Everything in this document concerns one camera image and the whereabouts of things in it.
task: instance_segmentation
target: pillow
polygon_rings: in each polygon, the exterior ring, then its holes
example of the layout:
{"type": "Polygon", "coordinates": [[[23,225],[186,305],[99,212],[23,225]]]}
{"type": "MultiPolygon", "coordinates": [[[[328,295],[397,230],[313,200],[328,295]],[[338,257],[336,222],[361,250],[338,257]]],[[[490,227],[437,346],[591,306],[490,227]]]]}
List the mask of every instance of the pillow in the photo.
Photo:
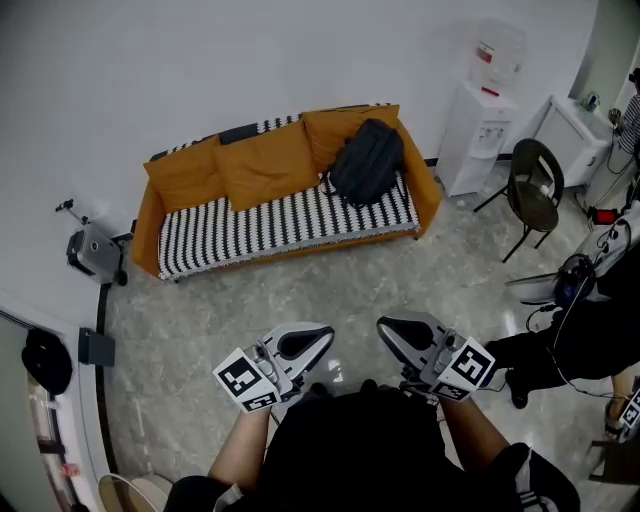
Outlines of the pillow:
{"type": "Polygon", "coordinates": [[[305,112],[302,119],[311,143],[318,172],[325,172],[336,161],[346,140],[355,136],[367,119],[380,119],[394,130],[398,126],[400,105],[351,107],[305,112]]]}
{"type": "Polygon", "coordinates": [[[217,146],[214,155],[235,212],[315,187],[319,182],[302,121],[217,146]]]}
{"type": "Polygon", "coordinates": [[[167,213],[199,206],[226,195],[211,151],[218,145],[220,141],[215,135],[144,164],[149,181],[162,198],[167,213]]]}

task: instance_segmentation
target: black chair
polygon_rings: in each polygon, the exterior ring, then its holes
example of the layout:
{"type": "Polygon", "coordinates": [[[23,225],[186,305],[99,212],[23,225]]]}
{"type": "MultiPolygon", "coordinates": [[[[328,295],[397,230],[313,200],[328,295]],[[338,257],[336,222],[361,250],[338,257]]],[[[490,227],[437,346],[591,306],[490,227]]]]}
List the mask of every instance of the black chair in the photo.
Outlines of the black chair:
{"type": "Polygon", "coordinates": [[[536,249],[558,225],[558,205],[564,190],[564,176],[558,161],[549,149],[535,139],[523,139],[513,148],[509,181],[474,212],[484,208],[499,195],[506,193],[509,206],[523,223],[522,238],[502,260],[505,263],[522,245],[532,230],[544,233],[536,249]],[[541,187],[553,193],[545,194],[541,187]]]}

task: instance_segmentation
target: black backpack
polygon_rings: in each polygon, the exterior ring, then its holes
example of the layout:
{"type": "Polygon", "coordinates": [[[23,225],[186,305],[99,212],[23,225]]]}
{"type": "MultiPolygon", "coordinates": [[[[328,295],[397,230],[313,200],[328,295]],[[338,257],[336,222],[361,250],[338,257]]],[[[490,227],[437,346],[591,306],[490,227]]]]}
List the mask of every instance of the black backpack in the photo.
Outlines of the black backpack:
{"type": "Polygon", "coordinates": [[[377,203],[396,184],[402,169],[404,144],[383,121],[367,119],[355,137],[340,150],[325,174],[339,195],[352,206],[377,203]]]}

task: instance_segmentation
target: human arm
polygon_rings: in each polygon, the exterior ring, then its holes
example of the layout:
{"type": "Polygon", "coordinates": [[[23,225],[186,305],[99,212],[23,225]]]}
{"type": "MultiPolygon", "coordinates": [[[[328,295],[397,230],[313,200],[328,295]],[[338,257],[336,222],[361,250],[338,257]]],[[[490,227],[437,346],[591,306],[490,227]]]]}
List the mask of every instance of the human arm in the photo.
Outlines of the human arm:
{"type": "Polygon", "coordinates": [[[254,490],[267,447],[270,407],[240,413],[224,446],[209,470],[209,477],[224,484],[254,490]]]}
{"type": "Polygon", "coordinates": [[[442,411],[460,463],[465,471],[486,468],[509,442],[498,432],[473,400],[454,402],[442,398],[442,411]]]}

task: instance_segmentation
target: black cable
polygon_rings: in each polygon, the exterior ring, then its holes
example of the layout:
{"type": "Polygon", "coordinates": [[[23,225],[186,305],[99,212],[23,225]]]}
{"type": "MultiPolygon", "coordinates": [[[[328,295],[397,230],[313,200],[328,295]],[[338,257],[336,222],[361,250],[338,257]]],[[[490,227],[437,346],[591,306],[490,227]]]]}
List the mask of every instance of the black cable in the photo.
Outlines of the black cable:
{"type": "Polygon", "coordinates": [[[580,288],[578,289],[578,293],[576,293],[576,296],[573,298],[573,302],[571,303],[571,305],[569,306],[569,309],[567,310],[567,314],[564,315],[564,318],[562,319],[562,322],[560,323],[560,328],[558,329],[558,332],[556,333],[556,339],[553,342],[553,349],[549,350],[549,348],[547,348],[547,351],[549,352],[549,355],[551,356],[551,359],[553,360],[553,364],[555,365],[556,370],[558,370],[558,374],[560,375],[560,377],[562,377],[562,380],[566,384],[569,384],[569,386],[571,386],[573,389],[575,389],[578,393],[582,393],[583,395],[593,396],[595,398],[624,398],[625,400],[629,401],[630,398],[628,396],[621,395],[619,393],[611,392],[611,393],[596,394],[596,393],[591,393],[589,391],[585,391],[583,389],[578,388],[575,384],[573,384],[572,382],[569,382],[567,380],[567,378],[562,373],[562,370],[560,370],[560,366],[558,366],[558,362],[556,361],[556,358],[555,358],[554,354],[555,354],[555,351],[556,351],[556,345],[558,344],[558,338],[560,337],[560,332],[562,331],[562,328],[564,327],[564,323],[566,322],[567,318],[569,317],[569,314],[571,313],[571,310],[573,309],[573,306],[578,301],[578,297],[580,296],[580,292],[582,291],[582,287],[585,285],[586,282],[587,282],[587,280],[585,280],[582,283],[582,285],[580,285],[580,288]]]}

